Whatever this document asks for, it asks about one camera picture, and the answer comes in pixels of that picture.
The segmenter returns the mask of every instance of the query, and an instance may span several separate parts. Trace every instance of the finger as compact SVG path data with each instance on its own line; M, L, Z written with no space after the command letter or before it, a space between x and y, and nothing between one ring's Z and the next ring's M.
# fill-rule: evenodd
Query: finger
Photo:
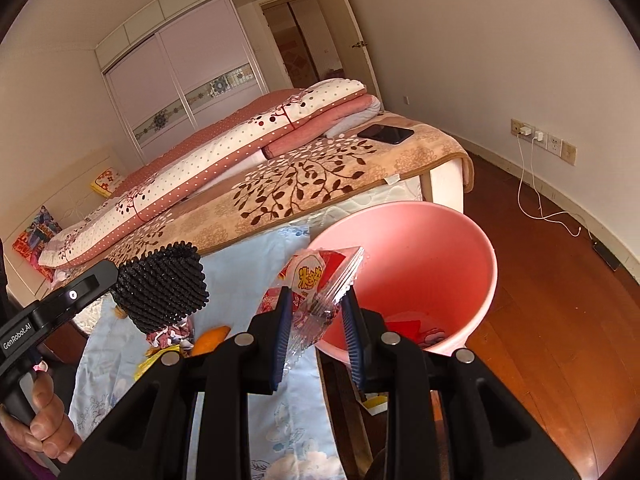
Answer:
M0 407L0 425L2 425L6 435L18 448L23 451L28 449L25 436L29 433L29 428L9 415L4 406Z
M38 440L45 440L52 436L65 416L65 405L58 396L53 396L51 402L42 408L31 421L31 434Z
M71 439L71 444L69 444L66 449L60 454L58 460L60 460L60 462L62 462L63 464L68 463L69 460L71 460L76 454L76 451L78 451L80 446L82 446L82 439L79 437L79 435L74 434L73 438Z
M41 410L53 399L53 379L46 372L38 372L38 376L33 383L33 403Z
M58 458L69 447L75 434L76 430L73 423L68 416L65 416L56 433L42 443L44 454L49 458Z

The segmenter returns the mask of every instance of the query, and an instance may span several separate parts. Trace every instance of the baseboard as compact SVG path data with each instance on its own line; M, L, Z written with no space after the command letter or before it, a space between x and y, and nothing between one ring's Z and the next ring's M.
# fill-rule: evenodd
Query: baseboard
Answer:
M471 140L463 139L462 137L455 137L458 142L468 152L471 152L481 158L484 158L487 162L490 162L494 166L497 166L501 170L511 173L514 176L520 178L522 176L522 167L503 158L497 153L480 146ZM525 171L524 182L532 187L532 178L529 171ZM631 253L631 251L614 235L609 229L601 224L596 218L594 218L588 211L581 208L577 203L558 191L548 182L545 182L540 177L536 176L535 179L536 189L538 192L546 196L549 200L554 202L558 207L567 211L573 218L575 218L581 225L586 227L593 236L605 244L609 250L620 260L620 263L626 270L634 277L636 282L640 283L640 261Z

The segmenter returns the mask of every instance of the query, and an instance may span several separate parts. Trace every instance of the ceiling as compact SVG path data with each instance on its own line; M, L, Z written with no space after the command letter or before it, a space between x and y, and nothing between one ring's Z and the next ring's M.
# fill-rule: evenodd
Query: ceiling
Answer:
M5 54L95 48L153 0L29 0L2 41Z

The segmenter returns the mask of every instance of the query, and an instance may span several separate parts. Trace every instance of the wooden floor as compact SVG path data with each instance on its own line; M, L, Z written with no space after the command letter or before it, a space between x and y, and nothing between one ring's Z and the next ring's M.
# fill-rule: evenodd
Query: wooden floor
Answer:
M561 225L524 216L514 176L477 157L474 164L465 213L494 245L498 287L468 346L582 478L596 479L640 415L640 286L625 269L612 272L586 232L573 238ZM527 186L522 205L536 215L538 198ZM558 211L545 198L543 208ZM578 227L568 216L566 223Z

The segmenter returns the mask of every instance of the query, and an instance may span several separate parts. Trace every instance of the wall outlet plate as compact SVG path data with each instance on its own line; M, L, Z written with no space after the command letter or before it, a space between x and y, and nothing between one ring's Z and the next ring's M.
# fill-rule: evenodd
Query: wall outlet plate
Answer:
M554 155L560 156L562 154L562 139L558 139L553 135L546 135L546 150Z
M517 136L520 133L521 127L523 127L523 126L524 126L524 123L522 121L519 121L517 119L512 119L511 120L511 135Z
M543 150L546 150L546 138L548 137L548 135L546 132L536 129L534 132L534 136L538 136L539 134L542 134L542 140L534 140L533 143Z
M575 158L577 156L577 148L566 142L566 140L562 141L562 149L560 151L560 158L565 162L568 162L572 166L575 166Z
M531 124L527 124L527 123L522 123L522 126L524 128L528 128L529 130L531 130L531 134L530 135L520 134L520 138L522 140L526 140L527 142L533 142L533 132L536 131L536 127L532 126Z

